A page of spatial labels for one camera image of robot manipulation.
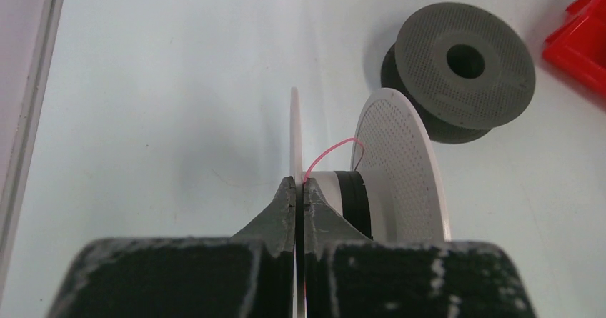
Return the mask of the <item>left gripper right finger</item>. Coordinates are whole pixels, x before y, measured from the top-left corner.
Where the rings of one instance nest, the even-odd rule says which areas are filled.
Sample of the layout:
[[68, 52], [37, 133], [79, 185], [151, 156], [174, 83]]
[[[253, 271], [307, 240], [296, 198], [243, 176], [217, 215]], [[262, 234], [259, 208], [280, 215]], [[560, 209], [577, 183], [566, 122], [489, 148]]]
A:
[[533, 317], [508, 255], [485, 242], [380, 243], [303, 189], [308, 317]]

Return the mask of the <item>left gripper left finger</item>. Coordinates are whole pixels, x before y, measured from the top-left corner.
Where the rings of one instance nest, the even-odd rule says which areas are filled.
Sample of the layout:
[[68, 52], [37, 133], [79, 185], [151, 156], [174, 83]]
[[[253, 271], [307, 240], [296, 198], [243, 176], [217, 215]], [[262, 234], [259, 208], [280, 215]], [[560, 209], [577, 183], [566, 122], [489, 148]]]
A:
[[74, 258], [50, 317], [291, 317], [296, 186], [235, 235], [107, 238]]

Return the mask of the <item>white translucent spool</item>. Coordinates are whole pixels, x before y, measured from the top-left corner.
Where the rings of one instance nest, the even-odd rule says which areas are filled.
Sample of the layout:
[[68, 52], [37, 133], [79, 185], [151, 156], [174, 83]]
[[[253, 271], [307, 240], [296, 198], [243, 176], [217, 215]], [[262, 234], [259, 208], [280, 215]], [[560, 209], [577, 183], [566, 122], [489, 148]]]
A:
[[451, 230], [437, 158], [422, 120], [406, 96], [381, 88], [370, 95], [354, 136], [350, 168], [317, 171], [302, 161], [299, 92], [290, 93], [290, 174], [298, 189], [316, 181], [330, 207], [378, 242], [444, 242]]

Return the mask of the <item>dark grey spool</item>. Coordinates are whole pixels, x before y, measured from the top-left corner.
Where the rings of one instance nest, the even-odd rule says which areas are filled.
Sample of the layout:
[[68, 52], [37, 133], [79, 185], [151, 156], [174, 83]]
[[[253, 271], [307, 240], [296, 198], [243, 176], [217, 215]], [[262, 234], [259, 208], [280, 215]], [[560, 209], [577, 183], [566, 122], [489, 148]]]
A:
[[525, 43], [500, 17], [439, 2], [403, 23], [382, 61], [380, 81], [412, 102], [431, 140], [462, 144], [523, 113], [536, 74]]

